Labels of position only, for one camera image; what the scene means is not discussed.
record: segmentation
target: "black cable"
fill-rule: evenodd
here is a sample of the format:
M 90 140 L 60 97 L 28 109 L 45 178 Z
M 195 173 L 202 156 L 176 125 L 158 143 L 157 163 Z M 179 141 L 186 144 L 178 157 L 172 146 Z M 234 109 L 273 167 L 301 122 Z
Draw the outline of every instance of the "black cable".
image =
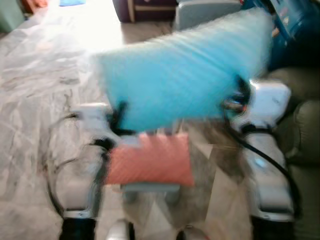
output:
M 225 122 L 226 130 L 231 135 L 231 137 L 233 137 L 234 140 L 236 140 L 240 145 L 242 145 L 246 149 L 251 150 L 255 154 L 258 154 L 260 157 L 267 160 L 269 163 L 271 163 L 275 168 L 277 168 L 284 175 L 284 177 L 286 178 L 286 180 L 289 183 L 289 188 L 291 191 L 294 217 L 300 218 L 302 215 L 301 195 L 300 195 L 298 186 L 297 186 L 296 182 L 294 181 L 294 179 L 291 177 L 291 175 L 288 173 L 288 171 L 285 168 L 283 168 L 279 163 L 277 163 L 274 159 L 272 159 L 270 156 L 266 155 L 264 152 L 260 151 L 259 149 L 255 148 L 254 146 L 250 145 L 245 140 L 241 139 L 232 129 L 232 127 L 230 125 L 230 120 L 228 119 L 227 114 L 226 114 L 226 109 L 224 107 L 222 107 L 222 108 L 223 108 L 223 119 Z
M 124 101 L 120 102 L 118 108 L 113 111 L 112 116 L 108 121 L 111 131 L 118 136 L 136 134 L 135 131 L 120 128 L 127 109 L 128 104 Z
M 46 145 L 49 146 L 50 145 L 50 141 L 51 141 L 51 135 L 52 135 L 52 130 L 54 128 L 56 128 L 58 125 L 60 125 L 64 120 L 67 119 L 77 119 L 78 116 L 75 113 L 71 113 L 65 117 L 62 117 L 60 119 L 58 119 L 55 123 L 51 124 L 50 127 L 48 128 L 48 140 Z M 56 179 L 54 179 L 53 181 L 53 185 L 51 185 L 50 183 L 50 179 L 49 179 L 49 170 L 48 170 L 48 164 L 47 164 L 47 158 L 44 156 L 44 153 L 42 153 L 42 155 L 40 156 L 41 161 L 41 167 L 42 167 L 42 171 L 44 171 L 46 174 L 44 175 L 44 179 L 46 181 L 46 188 L 47 188 L 47 192 L 48 192 L 48 197 L 52 203 L 52 206 L 54 208 L 54 210 L 58 213 L 58 215 L 63 218 L 63 207 L 62 204 L 60 203 L 60 201 L 57 198 L 57 193 L 56 193 Z M 65 162 L 60 163 L 56 169 L 55 175 L 58 175 L 57 173 L 67 164 L 70 162 L 75 161 L 76 159 L 70 159 L 67 160 Z

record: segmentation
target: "floor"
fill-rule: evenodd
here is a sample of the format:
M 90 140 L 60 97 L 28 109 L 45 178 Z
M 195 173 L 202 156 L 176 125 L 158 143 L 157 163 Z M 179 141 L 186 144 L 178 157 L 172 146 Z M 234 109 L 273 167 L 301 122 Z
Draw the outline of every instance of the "floor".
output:
M 61 220 L 39 173 L 41 136 L 72 105 L 106 100 L 88 55 L 170 32 L 167 22 L 120 24 L 109 0 L 65 8 L 51 0 L 47 9 L 0 36 L 0 239 L 59 235 Z M 190 136 L 195 187 L 183 188 L 172 207 L 156 193 L 123 204 L 121 194 L 107 186 L 98 240 L 120 218 L 134 222 L 139 240 L 173 240 L 185 224 L 202 228 L 213 240 L 251 238 L 239 149 L 213 120 L 182 128 Z M 55 149 L 70 154 L 62 143 Z

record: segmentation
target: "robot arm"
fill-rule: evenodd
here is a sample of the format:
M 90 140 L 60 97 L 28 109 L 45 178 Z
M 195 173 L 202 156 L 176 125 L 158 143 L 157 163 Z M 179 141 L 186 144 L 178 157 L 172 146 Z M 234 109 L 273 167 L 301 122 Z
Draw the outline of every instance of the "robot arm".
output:
M 71 113 L 64 118 L 81 120 L 84 128 L 93 135 L 93 141 L 89 144 L 90 149 L 86 148 L 84 152 L 89 154 L 93 150 L 93 155 L 90 157 L 99 158 L 99 164 L 96 166 L 92 179 L 84 177 L 69 182 L 63 205 L 56 193 L 57 178 L 62 168 L 77 159 L 64 161 L 54 171 L 49 171 L 47 169 L 48 163 L 42 161 L 42 168 L 46 169 L 45 172 L 47 173 L 45 179 L 50 201 L 55 211 L 63 219 L 60 240 L 95 239 L 96 221 L 103 197 L 105 180 L 108 175 L 109 153 L 120 144 L 139 146 L 139 139 L 133 131 L 119 128 L 125 109 L 126 104 L 120 104 L 117 111 L 111 111 L 103 103 L 83 104 L 72 109 Z M 59 120 L 53 127 L 60 124 L 62 120 Z
M 244 146 L 241 167 L 250 214 L 267 225 L 280 223 L 292 227 L 299 215 L 298 188 L 286 170 L 284 155 L 270 130 L 284 115 L 290 96 L 288 87 L 277 80 L 252 80 L 248 103 L 238 102 L 237 110 L 242 106 L 243 111 L 228 125 L 230 133 Z

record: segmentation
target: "furniture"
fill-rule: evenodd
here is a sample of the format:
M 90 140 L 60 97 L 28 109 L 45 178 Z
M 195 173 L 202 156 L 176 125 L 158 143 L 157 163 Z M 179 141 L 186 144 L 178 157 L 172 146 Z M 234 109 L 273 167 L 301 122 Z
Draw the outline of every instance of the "furniture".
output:
M 275 133 L 302 198 L 294 234 L 296 240 L 320 240 L 320 70 L 282 68 L 267 78 L 281 80 L 292 94 Z
M 122 23 L 139 21 L 172 21 L 176 14 L 176 0 L 112 0 Z
M 240 11 L 238 0 L 179 0 L 174 30 L 193 28 L 202 23 Z
M 25 21 L 16 0 L 0 0 L 0 33 L 9 33 Z

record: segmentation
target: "blurry object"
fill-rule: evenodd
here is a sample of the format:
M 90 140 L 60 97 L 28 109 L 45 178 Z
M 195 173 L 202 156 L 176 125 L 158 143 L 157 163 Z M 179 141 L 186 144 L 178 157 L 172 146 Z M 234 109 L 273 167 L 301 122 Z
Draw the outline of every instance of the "blurry object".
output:
M 38 8 L 45 8 L 48 6 L 47 0 L 33 0 L 33 2 Z
M 210 238 L 202 230 L 187 225 L 178 233 L 176 240 L 210 240 Z
M 278 28 L 275 28 L 275 29 L 272 31 L 272 37 L 275 38 L 276 36 L 278 36 L 279 33 L 280 33 L 279 29 L 278 29 Z
M 29 18 L 31 18 L 33 15 L 31 13 L 25 13 L 24 17 L 26 20 L 29 20 Z
M 86 0 L 60 0 L 60 7 L 76 6 L 85 4 Z
M 265 170 L 268 164 L 264 162 L 264 157 L 259 157 L 254 160 L 253 156 L 257 157 L 257 155 L 250 152 L 252 148 L 250 151 L 246 150 L 246 158 L 243 160 L 246 160 L 248 164 L 242 165 L 244 167 L 244 173 L 248 176 L 248 173 L 251 175 L 258 171 L 258 173 L 255 174 L 255 176 L 258 176 L 255 180 L 251 183 L 246 180 L 248 185 L 252 184 L 247 194 L 251 196 L 251 200 L 249 201 L 250 210 L 251 214 L 255 216 L 252 218 L 252 225 L 254 227 L 253 239 L 255 240 L 311 240 L 319 239 L 320 237 L 320 229 L 318 228 L 320 218 L 317 214 L 320 210 L 320 205 L 318 204 L 320 202 L 318 184 L 320 181 L 319 79 L 320 72 L 318 68 L 290 67 L 270 72 L 263 79 L 259 79 L 254 83 L 257 87 L 256 90 L 251 91 L 252 97 L 250 104 L 244 108 L 244 113 L 233 120 L 233 126 L 240 126 L 241 122 L 244 123 L 242 127 L 237 128 L 242 132 L 242 136 L 247 143 L 256 146 L 257 149 L 262 149 L 264 153 L 277 162 L 282 162 L 282 166 L 285 166 L 289 170 L 291 175 L 291 181 L 288 181 L 289 183 L 291 182 L 290 191 L 283 191 L 284 189 L 282 189 L 282 193 L 287 194 L 290 192 L 291 199 L 293 200 L 293 204 L 288 204 L 287 209 L 290 209 L 290 206 L 294 207 L 295 217 L 301 212 L 301 218 L 293 219 L 292 217 L 292 220 L 285 220 L 283 217 L 279 218 L 280 215 L 286 214 L 285 209 L 280 210 L 279 208 L 281 205 L 284 207 L 283 197 L 285 196 L 284 194 L 278 194 L 280 192 L 276 190 L 276 182 L 279 184 L 280 181 L 278 181 L 276 177 L 272 177 L 272 183 L 270 181 L 269 183 L 271 184 L 267 184 L 267 187 L 264 188 L 264 183 L 268 183 L 268 181 L 266 181 L 267 178 L 263 175 L 271 176 L 273 173 L 270 175 Z M 268 96 L 265 98 L 263 98 L 261 91 L 265 89 L 263 86 L 266 86 L 266 84 L 274 84 L 276 87 L 275 83 L 279 84 L 280 82 L 282 82 L 283 86 L 287 86 L 288 89 L 290 89 L 291 96 L 284 116 L 279 121 L 276 121 L 277 126 L 274 129 L 274 124 L 270 124 L 269 119 L 272 115 L 275 117 L 275 110 L 280 107 L 284 101 L 279 99 L 281 94 L 276 92 L 276 88 L 271 88 L 268 94 L 265 92 L 265 95 Z M 257 103 L 259 98 L 261 100 L 260 104 L 266 104 L 269 107 L 260 104 L 256 105 L 255 103 Z M 275 101 L 274 104 L 276 104 L 277 107 L 276 105 L 271 107 L 271 102 L 268 103 L 269 98 Z M 262 119 L 260 123 L 257 121 L 259 116 Z M 261 126 L 262 122 L 266 124 L 266 127 Z M 267 136 L 270 134 L 276 136 L 276 143 L 282 153 L 276 150 L 277 148 L 275 147 L 274 141 L 266 144 Z M 260 204 L 254 205 L 253 203 L 256 200 L 259 200 Z M 259 211 L 256 211 L 257 208 L 255 209 L 254 206 L 259 206 L 259 211 L 264 213 L 259 216 L 257 214 Z M 272 213 L 272 216 L 267 217 L 269 213 L 266 214 L 266 212 Z
M 171 21 L 175 17 L 176 0 L 112 0 L 122 23 L 139 21 Z
M 310 0 L 310 1 L 320 6 L 320 0 Z
M 135 240 L 135 228 L 133 223 L 125 220 L 117 220 L 109 229 L 105 240 Z
M 301 215 L 301 198 L 271 131 L 285 114 L 291 91 L 278 80 L 252 79 L 248 92 L 248 101 L 245 93 L 230 96 L 230 101 L 244 109 L 232 121 L 226 107 L 223 112 L 225 129 L 243 147 L 241 168 L 253 239 L 292 240 L 294 219 Z
M 272 19 L 261 9 L 96 55 L 113 109 L 128 103 L 121 128 L 166 128 L 184 118 L 220 117 L 220 103 L 265 73 Z
M 0 32 L 9 33 L 25 21 L 16 0 L 0 0 Z

